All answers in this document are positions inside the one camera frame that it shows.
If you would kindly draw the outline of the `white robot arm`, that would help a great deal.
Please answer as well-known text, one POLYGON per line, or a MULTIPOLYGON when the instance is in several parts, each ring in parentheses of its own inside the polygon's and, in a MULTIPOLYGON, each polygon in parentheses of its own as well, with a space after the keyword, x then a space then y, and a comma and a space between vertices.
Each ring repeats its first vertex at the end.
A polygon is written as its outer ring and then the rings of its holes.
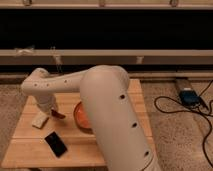
POLYGON ((56 93, 78 92, 109 171, 162 171, 128 95, 130 78, 120 66, 99 65, 51 77, 35 69, 21 84, 41 111, 56 93))

